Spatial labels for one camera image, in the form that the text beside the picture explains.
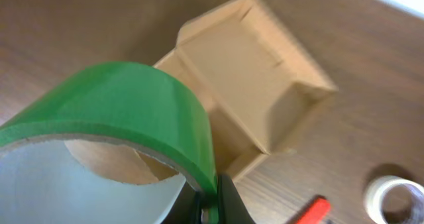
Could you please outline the white masking tape roll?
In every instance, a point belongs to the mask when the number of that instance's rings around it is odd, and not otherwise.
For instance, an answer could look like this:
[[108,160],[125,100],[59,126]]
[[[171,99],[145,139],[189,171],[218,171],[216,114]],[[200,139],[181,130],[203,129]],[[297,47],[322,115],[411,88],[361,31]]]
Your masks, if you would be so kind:
[[376,224],[422,224],[423,186],[398,176],[381,176],[365,189],[364,208]]

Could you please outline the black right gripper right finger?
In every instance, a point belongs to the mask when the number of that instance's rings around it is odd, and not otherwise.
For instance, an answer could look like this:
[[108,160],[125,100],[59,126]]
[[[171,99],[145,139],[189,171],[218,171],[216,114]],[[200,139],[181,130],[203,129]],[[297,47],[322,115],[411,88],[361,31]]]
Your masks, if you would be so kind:
[[218,212],[218,224],[255,224],[227,174],[218,177]]

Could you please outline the brown cardboard box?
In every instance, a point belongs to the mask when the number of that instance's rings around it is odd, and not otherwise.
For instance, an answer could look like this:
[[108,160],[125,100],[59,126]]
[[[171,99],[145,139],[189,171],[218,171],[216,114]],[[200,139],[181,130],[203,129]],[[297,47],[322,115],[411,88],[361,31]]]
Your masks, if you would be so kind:
[[196,94],[216,169],[234,181],[299,144],[337,92],[263,0],[231,0],[184,23],[155,68]]

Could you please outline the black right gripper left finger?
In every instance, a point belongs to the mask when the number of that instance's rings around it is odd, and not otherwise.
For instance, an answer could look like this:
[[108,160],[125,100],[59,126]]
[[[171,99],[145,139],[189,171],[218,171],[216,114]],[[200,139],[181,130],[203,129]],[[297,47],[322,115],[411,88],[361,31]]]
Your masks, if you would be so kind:
[[201,224],[201,199],[187,182],[162,224]]

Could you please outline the green tape roll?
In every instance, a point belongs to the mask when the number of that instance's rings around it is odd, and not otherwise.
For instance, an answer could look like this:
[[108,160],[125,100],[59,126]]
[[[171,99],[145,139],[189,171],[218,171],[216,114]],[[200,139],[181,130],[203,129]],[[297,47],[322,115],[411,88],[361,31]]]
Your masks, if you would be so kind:
[[[66,142],[128,146],[176,177],[136,186],[79,164]],[[2,223],[159,223],[178,192],[196,193],[184,222],[218,223],[211,127],[195,94],[173,76],[132,62],[88,67],[1,126]]]

